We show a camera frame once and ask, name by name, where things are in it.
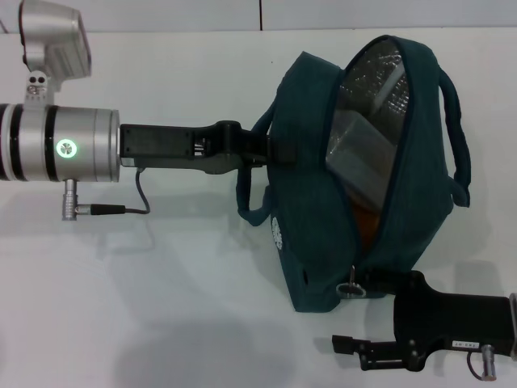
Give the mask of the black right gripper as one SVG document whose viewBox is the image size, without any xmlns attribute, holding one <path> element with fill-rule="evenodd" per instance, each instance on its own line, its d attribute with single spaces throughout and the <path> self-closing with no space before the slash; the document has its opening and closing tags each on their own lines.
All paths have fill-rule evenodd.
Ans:
<svg viewBox="0 0 517 388">
<path fill-rule="evenodd" d="M 332 335 L 336 354 L 359 357 L 363 371 L 421 370 L 439 350 L 511 355 L 511 302 L 508 297 L 439 292 L 419 271 L 368 270 L 361 276 L 366 297 L 395 295 L 393 331 L 396 342 L 372 342 Z"/>
</svg>

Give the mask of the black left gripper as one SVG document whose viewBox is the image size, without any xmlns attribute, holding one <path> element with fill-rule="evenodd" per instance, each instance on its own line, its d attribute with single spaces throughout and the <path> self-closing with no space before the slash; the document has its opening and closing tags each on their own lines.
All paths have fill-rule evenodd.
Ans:
<svg viewBox="0 0 517 388">
<path fill-rule="evenodd" d="M 203 171 L 223 175 L 245 164 L 293 164 L 296 146 L 267 133 L 222 120 L 198 127 L 122 124 L 120 161 L 124 167 Z"/>
</svg>

